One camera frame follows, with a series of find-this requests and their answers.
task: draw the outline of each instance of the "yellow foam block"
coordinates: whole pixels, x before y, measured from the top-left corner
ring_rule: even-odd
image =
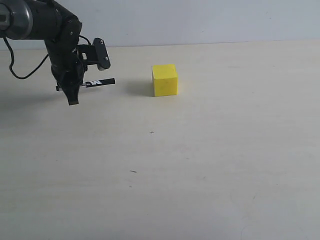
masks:
[[[174,64],[152,67],[154,96],[178,95],[178,73]]]

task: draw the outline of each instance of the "black bracket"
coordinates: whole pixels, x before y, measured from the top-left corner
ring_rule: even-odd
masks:
[[[78,45],[78,55],[85,72],[89,65],[97,65],[100,71],[111,67],[105,42],[101,38],[95,38],[93,45]]]

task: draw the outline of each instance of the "white table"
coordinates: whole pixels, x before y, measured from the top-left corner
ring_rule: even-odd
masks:
[[[116,85],[69,107],[49,62],[20,81],[0,53],[1,240],[320,239],[320,40],[109,54],[86,80]],[[151,97],[170,63],[179,96]]]

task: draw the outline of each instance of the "black cable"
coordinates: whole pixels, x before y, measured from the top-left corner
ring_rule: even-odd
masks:
[[[41,61],[41,63],[32,71],[30,72],[27,76],[18,76],[15,71],[13,70],[13,66],[15,64],[15,53],[14,53],[14,50],[12,49],[12,47],[10,46],[8,40],[6,37],[3,38],[4,40],[4,43],[5,45],[8,47],[9,49],[9,52],[10,52],[10,55],[11,55],[11,63],[10,63],[10,66],[9,66],[9,69],[10,69],[10,72],[12,73],[13,76],[15,76],[17,79],[21,79],[21,80],[24,80],[24,79],[27,79],[29,78],[31,75],[33,75],[36,71],[39,70],[39,68],[41,68],[41,66],[45,63],[45,61],[47,60],[47,58],[49,57],[49,54],[47,54],[44,59]]]
[[[88,44],[91,45],[91,42],[89,41],[88,38],[86,38],[85,36],[81,36],[81,35],[80,35],[79,37],[82,38],[82,39],[84,39],[84,40],[86,40],[86,41],[88,42]]]

